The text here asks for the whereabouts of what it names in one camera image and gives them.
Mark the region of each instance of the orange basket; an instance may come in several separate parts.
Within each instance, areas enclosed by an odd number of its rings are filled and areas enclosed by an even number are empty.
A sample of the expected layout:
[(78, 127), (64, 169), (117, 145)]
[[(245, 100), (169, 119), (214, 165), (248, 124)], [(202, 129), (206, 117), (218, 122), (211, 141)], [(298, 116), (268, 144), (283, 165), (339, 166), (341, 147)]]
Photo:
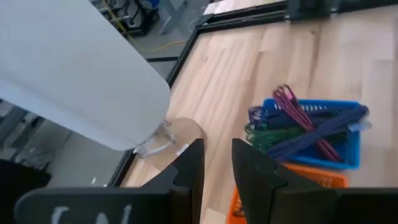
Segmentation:
[[(336, 172), (325, 171), (321, 169), (304, 167), (293, 164), (284, 164), (287, 168), (294, 172), (310, 179), (318, 184), (328, 188), (343, 188), (348, 186), (348, 180), (344, 175)], [(235, 215), (236, 213), (242, 213), (242, 203), (239, 198), (238, 190), (235, 187), (234, 196), (229, 206), (227, 224), (246, 224), (246, 219), (243, 215)]]

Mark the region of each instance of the wooden tabletop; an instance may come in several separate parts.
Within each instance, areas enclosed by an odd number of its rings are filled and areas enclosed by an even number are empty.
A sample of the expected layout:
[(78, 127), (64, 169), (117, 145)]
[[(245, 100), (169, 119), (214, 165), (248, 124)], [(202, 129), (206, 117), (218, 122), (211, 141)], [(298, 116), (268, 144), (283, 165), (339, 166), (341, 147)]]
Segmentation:
[[(373, 128), (362, 135), (361, 167), (345, 174), (350, 186), (398, 186), (396, 16), (398, 7), (384, 7), (199, 36), (172, 88), (168, 117), (192, 118), (207, 136), (202, 223), (225, 222), (231, 140), (244, 139), (248, 108), (283, 83), (299, 98), (367, 105)], [(135, 183), (127, 176), (124, 185)]]
[(218, 14), (279, 1), (283, 0), (222, 0), (209, 4), (203, 14)]

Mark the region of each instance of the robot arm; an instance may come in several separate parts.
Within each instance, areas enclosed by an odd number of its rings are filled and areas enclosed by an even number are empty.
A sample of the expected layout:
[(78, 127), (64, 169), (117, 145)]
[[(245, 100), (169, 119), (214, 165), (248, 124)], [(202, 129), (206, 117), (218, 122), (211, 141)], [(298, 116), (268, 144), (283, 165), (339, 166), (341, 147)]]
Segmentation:
[(89, 1), (0, 2), (0, 98), (115, 150), (144, 142), (170, 89)]

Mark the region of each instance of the floor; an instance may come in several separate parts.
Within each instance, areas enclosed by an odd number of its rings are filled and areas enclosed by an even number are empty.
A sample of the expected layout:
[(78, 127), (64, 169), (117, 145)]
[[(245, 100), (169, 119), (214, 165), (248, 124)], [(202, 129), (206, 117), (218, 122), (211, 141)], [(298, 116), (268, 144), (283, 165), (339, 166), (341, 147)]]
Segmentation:
[[(175, 7), (181, 3), (182, 0), (172, 0)], [(158, 34), (167, 18), (167, 12), (160, 5), (160, 21), (147, 36), (134, 38), (132, 45), (144, 58), (179, 56), (185, 43), (172, 44), (170, 47), (155, 52), (147, 49), (156, 49), (169, 42), (189, 38), (191, 34), (189, 25), (191, 24), (191, 29), (193, 29), (194, 22), (192, 21), (203, 14), (207, 4), (208, 0), (188, 0), (188, 6), (176, 27), (166, 35)], [(166, 78), (174, 62), (151, 63), (151, 65), (162, 77)], [(68, 133), (69, 130), (50, 121), (46, 121), (37, 133), (46, 145), (49, 144), (46, 142), (51, 142), (52, 146), (62, 144), (61, 147), (57, 147), (56, 153), (53, 155), (53, 162), (47, 168), (53, 175), (49, 187), (106, 185), (119, 164), (123, 152), (111, 150), (77, 133), (71, 133), (68, 140), (62, 143)]]

